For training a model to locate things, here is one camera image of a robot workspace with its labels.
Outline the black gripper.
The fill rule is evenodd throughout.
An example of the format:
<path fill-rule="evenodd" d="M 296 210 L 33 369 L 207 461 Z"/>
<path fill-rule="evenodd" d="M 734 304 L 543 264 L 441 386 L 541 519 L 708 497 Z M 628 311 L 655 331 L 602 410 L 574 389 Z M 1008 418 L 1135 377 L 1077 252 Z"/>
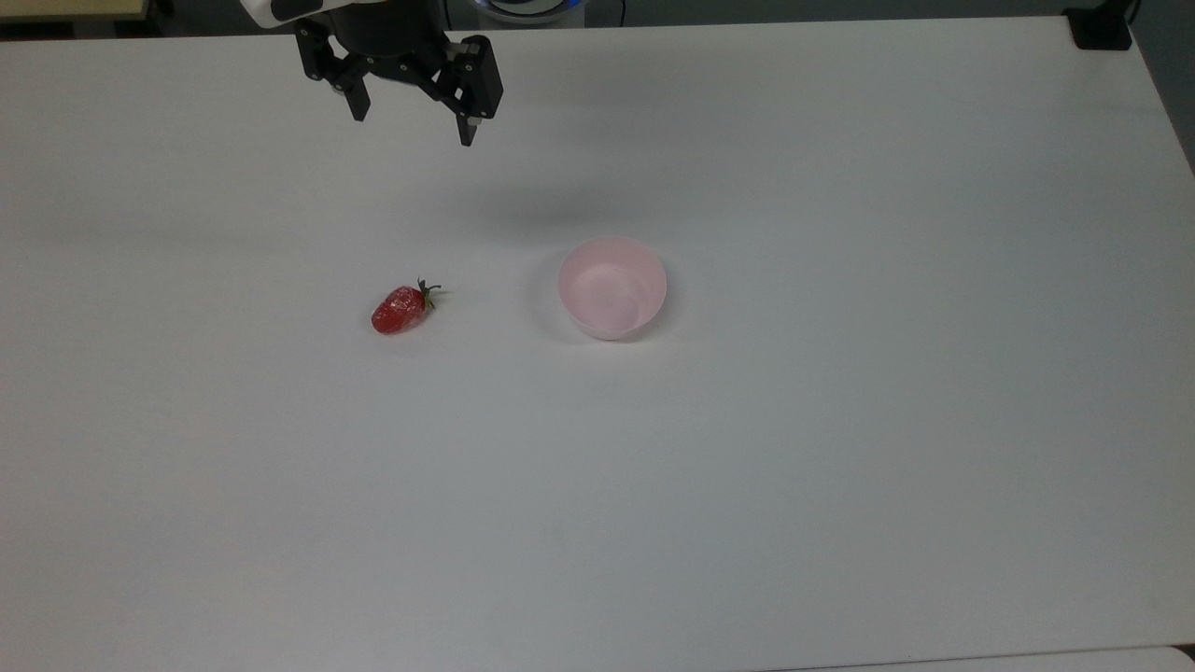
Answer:
<path fill-rule="evenodd" d="M 437 1 L 347 4 L 326 16 L 345 56 L 333 51 L 327 26 L 299 19 L 294 33 L 304 75 L 343 94 L 353 120 L 366 120 L 370 111 L 363 83 L 370 73 L 368 57 L 411 55 L 415 84 L 453 114 L 462 146 L 473 143 L 483 120 L 496 116 L 504 88 L 491 41 L 485 35 L 448 41 Z"/>

